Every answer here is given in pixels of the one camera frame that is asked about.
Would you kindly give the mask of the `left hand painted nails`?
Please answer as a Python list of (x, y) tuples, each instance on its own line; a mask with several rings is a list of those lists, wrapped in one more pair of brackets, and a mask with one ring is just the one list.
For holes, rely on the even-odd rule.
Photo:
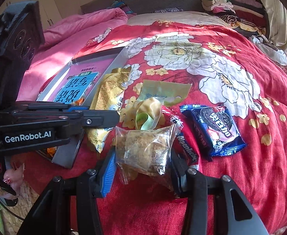
[(3, 174), (2, 181), (7, 185), (10, 185), (10, 187), (16, 192), (16, 195), (12, 195), (0, 188), (0, 197), (8, 200), (14, 200), (20, 194), (21, 185), (24, 178), (25, 164), (20, 163), (19, 161), (11, 161), (10, 164), (12, 165), (12, 168), (6, 169)]

